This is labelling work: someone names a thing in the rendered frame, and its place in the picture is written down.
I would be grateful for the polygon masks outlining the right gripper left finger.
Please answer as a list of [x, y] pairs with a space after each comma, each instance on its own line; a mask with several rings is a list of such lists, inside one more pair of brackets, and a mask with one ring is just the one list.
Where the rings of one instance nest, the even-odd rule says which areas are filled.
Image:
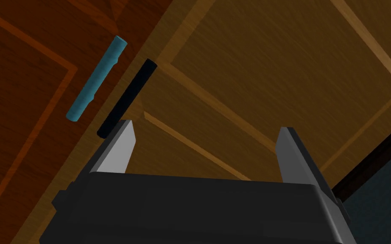
[[132, 121], [119, 121], [92, 156], [89, 171], [125, 173], [135, 143]]

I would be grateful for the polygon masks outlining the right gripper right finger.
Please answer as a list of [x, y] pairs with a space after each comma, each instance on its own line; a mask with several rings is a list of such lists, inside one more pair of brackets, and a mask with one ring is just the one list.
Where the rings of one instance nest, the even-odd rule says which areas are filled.
[[275, 151], [284, 182], [310, 184], [324, 192], [332, 191], [292, 127], [280, 128]]

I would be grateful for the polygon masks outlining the light brown cupboard door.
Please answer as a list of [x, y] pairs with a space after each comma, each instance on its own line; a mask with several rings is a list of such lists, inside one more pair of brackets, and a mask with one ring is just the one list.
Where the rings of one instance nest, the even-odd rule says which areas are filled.
[[173, 0], [11, 244], [39, 244], [146, 58], [130, 173], [280, 181], [288, 126], [334, 187], [391, 134], [391, 0]]

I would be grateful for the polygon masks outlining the reddish brown cupboard door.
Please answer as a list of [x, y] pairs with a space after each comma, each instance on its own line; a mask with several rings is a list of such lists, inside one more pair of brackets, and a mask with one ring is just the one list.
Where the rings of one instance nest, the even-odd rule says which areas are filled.
[[[0, 0], [0, 244], [10, 244], [172, 0]], [[115, 36], [118, 63], [72, 103]]]

